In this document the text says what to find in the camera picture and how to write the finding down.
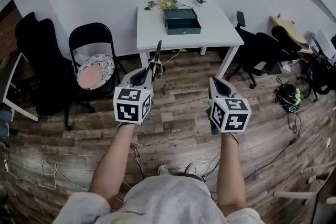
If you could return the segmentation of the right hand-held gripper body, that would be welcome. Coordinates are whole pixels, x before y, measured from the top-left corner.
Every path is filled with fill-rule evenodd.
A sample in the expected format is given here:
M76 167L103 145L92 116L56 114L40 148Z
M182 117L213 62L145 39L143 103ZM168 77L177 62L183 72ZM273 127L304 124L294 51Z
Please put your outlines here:
M208 116L212 129L221 133L243 132L251 116L247 99L228 81L215 76L209 78L208 92Z

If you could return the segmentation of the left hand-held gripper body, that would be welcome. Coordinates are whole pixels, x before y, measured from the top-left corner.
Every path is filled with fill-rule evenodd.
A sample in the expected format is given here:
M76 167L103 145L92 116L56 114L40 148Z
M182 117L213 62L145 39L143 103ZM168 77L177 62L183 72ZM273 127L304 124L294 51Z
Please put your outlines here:
M152 68L139 68L126 74L115 87L114 116L117 122L141 125L151 109Z

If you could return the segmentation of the dark green metal box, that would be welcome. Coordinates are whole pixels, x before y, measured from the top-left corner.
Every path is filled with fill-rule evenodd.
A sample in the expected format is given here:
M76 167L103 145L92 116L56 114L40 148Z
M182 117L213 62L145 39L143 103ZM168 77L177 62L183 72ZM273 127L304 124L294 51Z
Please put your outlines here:
M200 34L201 26L192 8L165 9L164 24L168 35Z

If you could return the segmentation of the person's right forearm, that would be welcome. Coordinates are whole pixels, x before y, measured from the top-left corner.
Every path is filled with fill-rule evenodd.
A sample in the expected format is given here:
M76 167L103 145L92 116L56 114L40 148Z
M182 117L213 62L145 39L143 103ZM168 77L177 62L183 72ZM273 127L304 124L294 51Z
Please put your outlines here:
M217 206L224 216L246 207L245 181L240 164L236 135L221 135L220 164L217 175Z

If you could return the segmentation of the person's left forearm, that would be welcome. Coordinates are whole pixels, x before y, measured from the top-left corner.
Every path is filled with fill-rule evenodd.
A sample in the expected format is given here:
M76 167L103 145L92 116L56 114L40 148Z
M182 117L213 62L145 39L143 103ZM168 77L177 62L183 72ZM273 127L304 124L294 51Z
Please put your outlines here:
M113 205L125 176L134 129L135 124L118 128L92 177L89 192L101 196L110 206Z

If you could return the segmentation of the pink plate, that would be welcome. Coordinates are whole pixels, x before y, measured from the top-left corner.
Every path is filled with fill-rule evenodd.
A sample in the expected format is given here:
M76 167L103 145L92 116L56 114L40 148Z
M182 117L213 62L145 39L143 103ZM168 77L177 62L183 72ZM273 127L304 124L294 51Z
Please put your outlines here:
M79 74L78 84L83 89L95 87L102 78L102 69L99 65L88 66Z

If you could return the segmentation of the black and green helmet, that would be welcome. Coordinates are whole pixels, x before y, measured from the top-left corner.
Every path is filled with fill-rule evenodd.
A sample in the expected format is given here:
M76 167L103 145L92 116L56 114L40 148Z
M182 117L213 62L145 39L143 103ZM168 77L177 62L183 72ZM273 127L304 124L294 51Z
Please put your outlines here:
M289 113L296 113L301 107L301 92L292 84L282 84L275 89L275 95L275 102Z

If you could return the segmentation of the pale yellow flower bouquet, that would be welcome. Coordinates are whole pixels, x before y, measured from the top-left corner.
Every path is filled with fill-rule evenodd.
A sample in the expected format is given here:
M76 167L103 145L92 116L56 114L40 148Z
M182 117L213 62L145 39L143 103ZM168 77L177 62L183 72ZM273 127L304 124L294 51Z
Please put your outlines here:
M161 10L172 10L179 8L193 8L192 6L184 5L178 0L160 0Z

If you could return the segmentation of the black folding chair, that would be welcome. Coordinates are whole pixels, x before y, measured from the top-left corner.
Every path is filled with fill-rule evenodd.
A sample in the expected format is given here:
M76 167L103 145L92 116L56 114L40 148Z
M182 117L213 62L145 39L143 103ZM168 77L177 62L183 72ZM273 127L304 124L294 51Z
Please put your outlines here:
M119 71L122 70L124 73L126 73L126 70L114 52L111 31L103 23L86 24L77 27L71 32L69 37L69 49L72 57L72 63L75 67L75 72L78 72L80 64L75 61L73 51L85 45L97 43L108 43L110 45L115 68L111 78L103 86L95 90L79 90L79 98L83 101L106 98L112 95L115 86L120 83Z

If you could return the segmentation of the black mesh office chair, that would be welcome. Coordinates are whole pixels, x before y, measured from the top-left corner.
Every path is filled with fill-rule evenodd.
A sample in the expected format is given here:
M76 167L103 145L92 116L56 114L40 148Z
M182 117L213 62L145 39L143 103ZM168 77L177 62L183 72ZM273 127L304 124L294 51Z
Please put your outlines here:
M294 51L298 52L301 50L302 43L296 41L282 26L275 26L272 29L272 35L290 46L294 45ZM304 62L301 64L301 76L297 77L297 80L303 80L309 85L309 90L304 98L308 98L311 90L314 92L315 99L317 102L319 95L326 95L330 91L336 92L336 66L332 66L327 60L323 52L318 52L309 62Z

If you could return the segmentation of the person's light grey shirt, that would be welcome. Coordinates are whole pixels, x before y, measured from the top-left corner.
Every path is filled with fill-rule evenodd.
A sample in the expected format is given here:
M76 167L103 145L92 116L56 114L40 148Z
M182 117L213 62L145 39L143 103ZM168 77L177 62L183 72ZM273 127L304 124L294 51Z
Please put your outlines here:
M264 224L245 208L224 216L206 185L184 176L153 176L132 187L119 210L93 193L70 196L53 224Z

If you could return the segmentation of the light wooden desk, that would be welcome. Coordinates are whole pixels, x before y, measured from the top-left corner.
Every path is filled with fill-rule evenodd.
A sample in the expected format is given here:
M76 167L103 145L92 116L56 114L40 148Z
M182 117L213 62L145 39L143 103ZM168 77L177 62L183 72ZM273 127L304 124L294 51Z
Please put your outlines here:
M277 16L270 16L270 20L275 25L282 26L288 32L288 34L300 44L301 50L299 50L299 52L304 54L313 54L313 50L310 48L303 35L295 28L291 21L278 18Z

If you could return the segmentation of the black high-back office chair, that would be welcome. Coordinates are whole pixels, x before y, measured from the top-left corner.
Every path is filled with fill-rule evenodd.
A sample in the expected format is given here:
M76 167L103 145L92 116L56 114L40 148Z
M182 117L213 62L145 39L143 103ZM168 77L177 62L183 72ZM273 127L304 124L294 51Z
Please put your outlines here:
M75 103L94 112L88 102L78 95L78 84L72 62L65 58L58 47L54 24L46 18L39 21L34 12L23 17L15 28L19 51L25 56L39 83L35 93L36 112L40 116L65 114L68 124L70 106Z

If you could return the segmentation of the white side table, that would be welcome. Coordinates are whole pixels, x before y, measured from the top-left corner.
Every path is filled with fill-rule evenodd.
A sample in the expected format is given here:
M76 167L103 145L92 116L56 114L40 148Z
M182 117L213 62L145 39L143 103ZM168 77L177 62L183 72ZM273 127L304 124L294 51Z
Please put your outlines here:
M13 75L17 68L17 65L21 59L23 54L20 51L15 51L9 55L9 60L6 66L0 70L0 103L4 103L5 105L9 106L15 112L20 113L21 115L38 122L39 117L29 113L28 111L24 110L23 108L19 107L17 104L13 103L8 98L8 89L9 87L13 88L14 90L19 90L17 84L12 82Z

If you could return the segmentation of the white chair frame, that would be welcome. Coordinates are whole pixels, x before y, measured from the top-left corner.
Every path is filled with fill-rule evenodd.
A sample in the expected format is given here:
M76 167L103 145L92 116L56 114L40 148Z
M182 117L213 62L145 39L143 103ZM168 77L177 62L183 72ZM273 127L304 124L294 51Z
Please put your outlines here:
M290 191L275 191L273 193L274 197L281 197L281 198L290 198L290 199L304 199L304 200L310 200L315 198L318 200L318 196L322 192L322 190L326 187L328 181L331 179L332 174L336 172L336 161L331 161L325 164L321 165L316 165L316 166L311 166L311 167L306 167L301 170L301 173L306 173L306 172L317 172L319 170L324 170L327 168L333 168L333 171L331 171L328 176L323 180L323 184L319 188L318 191L313 191L313 192L290 192Z

